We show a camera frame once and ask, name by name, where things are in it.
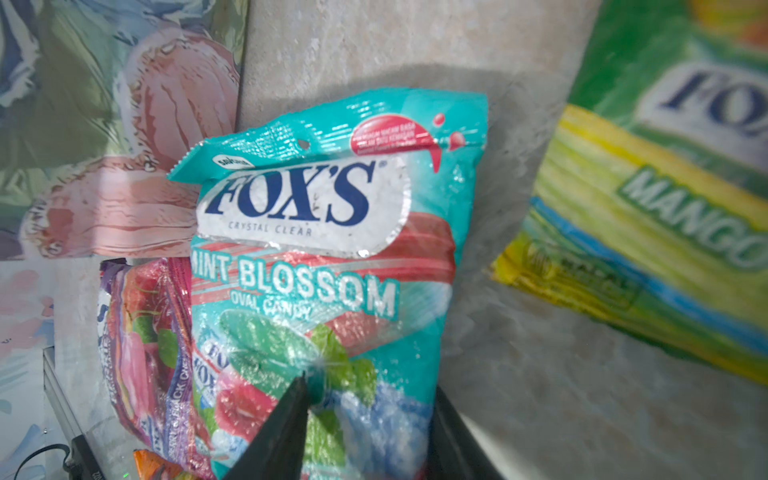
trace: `plastic packaging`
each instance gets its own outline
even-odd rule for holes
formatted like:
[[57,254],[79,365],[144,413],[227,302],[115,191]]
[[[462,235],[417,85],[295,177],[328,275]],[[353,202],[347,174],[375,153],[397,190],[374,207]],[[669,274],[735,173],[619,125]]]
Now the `plastic packaging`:
[[121,424],[161,457],[202,478],[192,405],[190,263],[101,263],[98,348],[110,401]]
[[768,383],[766,33],[765,2],[605,2],[496,278]]
[[194,405],[218,478],[302,374],[305,478],[423,474],[487,110],[370,91],[207,140],[170,173],[203,184]]
[[149,450],[134,452],[139,480],[198,480],[198,477],[185,472],[179,465],[163,460]]

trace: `mango candy bag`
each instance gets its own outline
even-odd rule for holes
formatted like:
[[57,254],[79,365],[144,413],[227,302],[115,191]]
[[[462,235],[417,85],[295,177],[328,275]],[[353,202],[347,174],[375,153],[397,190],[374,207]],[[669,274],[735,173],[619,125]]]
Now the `mango candy bag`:
[[304,478],[423,476],[487,108],[370,91],[206,140],[170,173],[203,185],[193,403],[218,478],[302,374]]
[[495,278],[768,384],[766,33],[765,2],[605,2]]
[[123,427],[162,458],[210,478],[210,460],[194,444],[190,282],[188,258],[102,262],[98,349]]

